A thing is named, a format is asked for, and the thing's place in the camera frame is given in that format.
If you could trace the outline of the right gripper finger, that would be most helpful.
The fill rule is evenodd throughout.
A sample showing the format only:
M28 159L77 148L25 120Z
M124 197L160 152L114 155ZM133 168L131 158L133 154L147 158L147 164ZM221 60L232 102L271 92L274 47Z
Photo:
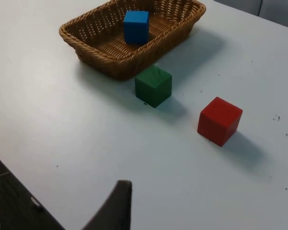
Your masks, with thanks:
M132 182L118 180L97 213L83 227L84 230L130 230Z

